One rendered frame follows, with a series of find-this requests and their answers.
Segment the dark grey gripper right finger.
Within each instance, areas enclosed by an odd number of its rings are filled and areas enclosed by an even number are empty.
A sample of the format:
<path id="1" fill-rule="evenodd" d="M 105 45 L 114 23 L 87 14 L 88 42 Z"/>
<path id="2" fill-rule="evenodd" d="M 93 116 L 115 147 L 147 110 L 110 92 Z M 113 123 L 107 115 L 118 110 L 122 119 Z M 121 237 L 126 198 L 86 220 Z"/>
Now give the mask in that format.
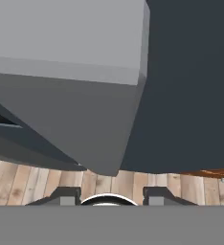
<path id="1" fill-rule="evenodd" d="M 191 201 L 173 195 L 167 187 L 144 187 L 143 196 L 144 206 L 194 206 Z"/>

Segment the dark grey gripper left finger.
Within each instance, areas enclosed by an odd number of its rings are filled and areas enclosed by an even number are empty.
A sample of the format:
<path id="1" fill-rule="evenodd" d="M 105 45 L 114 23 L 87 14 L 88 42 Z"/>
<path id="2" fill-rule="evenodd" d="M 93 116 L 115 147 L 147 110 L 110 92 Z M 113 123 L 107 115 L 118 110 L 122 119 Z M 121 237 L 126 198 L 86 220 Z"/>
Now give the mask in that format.
<path id="1" fill-rule="evenodd" d="M 29 206 L 79 206 L 80 187 L 57 187 L 50 196 L 29 203 Z"/>

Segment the grey fridge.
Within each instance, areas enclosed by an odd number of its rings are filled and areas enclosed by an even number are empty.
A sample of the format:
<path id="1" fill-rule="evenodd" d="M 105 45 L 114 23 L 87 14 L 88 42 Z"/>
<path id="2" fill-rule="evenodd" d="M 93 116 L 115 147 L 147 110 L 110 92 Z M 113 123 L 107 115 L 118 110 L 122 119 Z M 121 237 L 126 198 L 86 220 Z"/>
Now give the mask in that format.
<path id="1" fill-rule="evenodd" d="M 86 169 L 117 175 L 149 20 L 146 0 L 0 0 L 0 104 Z"/>

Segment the white and black round thing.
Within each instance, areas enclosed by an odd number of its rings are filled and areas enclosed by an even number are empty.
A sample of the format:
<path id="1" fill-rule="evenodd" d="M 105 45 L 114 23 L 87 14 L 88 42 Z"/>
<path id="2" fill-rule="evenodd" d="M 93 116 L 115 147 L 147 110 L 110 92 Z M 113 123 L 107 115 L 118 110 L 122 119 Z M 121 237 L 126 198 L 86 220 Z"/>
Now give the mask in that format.
<path id="1" fill-rule="evenodd" d="M 95 194 L 81 202 L 83 206 L 136 206 L 131 199 L 114 193 Z"/>

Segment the dark grey cupboard run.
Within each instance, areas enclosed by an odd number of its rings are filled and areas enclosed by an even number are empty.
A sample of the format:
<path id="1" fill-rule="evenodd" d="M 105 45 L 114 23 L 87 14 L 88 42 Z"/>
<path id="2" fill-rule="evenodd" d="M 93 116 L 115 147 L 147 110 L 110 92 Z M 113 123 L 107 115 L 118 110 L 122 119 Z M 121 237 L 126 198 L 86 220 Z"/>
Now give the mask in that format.
<path id="1" fill-rule="evenodd" d="M 0 104 L 0 160 L 31 167 L 85 171 Z"/>

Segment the dark grey cupboard panel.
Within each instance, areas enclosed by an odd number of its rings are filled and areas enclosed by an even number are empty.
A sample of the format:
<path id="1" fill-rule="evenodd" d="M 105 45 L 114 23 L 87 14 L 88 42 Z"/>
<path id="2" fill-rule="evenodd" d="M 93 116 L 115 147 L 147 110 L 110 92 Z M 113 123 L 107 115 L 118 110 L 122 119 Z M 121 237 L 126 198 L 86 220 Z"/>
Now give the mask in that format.
<path id="1" fill-rule="evenodd" d="M 146 0 L 147 81 L 122 168 L 224 168 L 224 0 Z"/>

